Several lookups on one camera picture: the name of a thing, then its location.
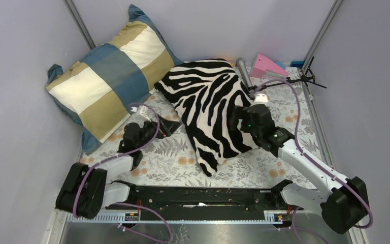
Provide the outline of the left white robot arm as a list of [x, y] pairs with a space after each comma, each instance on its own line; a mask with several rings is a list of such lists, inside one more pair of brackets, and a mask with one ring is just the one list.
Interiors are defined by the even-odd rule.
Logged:
[[145, 121], [142, 126], [129, 123], [123, 128], [117, 155], [88, 167], [74, 163], [57, 195], [55, 207], [75, 217], [93, 219], [102, 208], [119, 203], [126, 209], [137, 204], [134, 185], [113, 181], [117, 175], [135, 170], [143, 153], [154, 139], [164, 139], [176, 132], [182, 123], [161, 116], [158, 121]]

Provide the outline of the zebra and grey pillowcase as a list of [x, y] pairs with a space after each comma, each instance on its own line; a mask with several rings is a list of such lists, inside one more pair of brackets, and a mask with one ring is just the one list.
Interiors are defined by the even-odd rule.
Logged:
[[248, 90], [230, 62], [209, 58], [171, 68], [154, 87], [172, 104], [185, 125], [197, 162], [207, 176], [227, 159], [258, 145], [250, 133], [233, 130], [228, 119], [250, 105]]

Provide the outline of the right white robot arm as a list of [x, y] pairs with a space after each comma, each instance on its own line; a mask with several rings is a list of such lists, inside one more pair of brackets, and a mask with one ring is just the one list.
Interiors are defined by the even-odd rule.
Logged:
[[305, 151], [295, 135], [275, 125], [266, 105], [236, 106], [228, 122], [231, 130], [250, 133], [259, 147], [293, 166], [316, 187], [313, 190], [291, 180], [281, 181], [271, 188], [275, 208], [293, 205], [311, 211], [338, 234], [356, 227], [366, 216], [372, 224], [365, 182], [346, 177]]

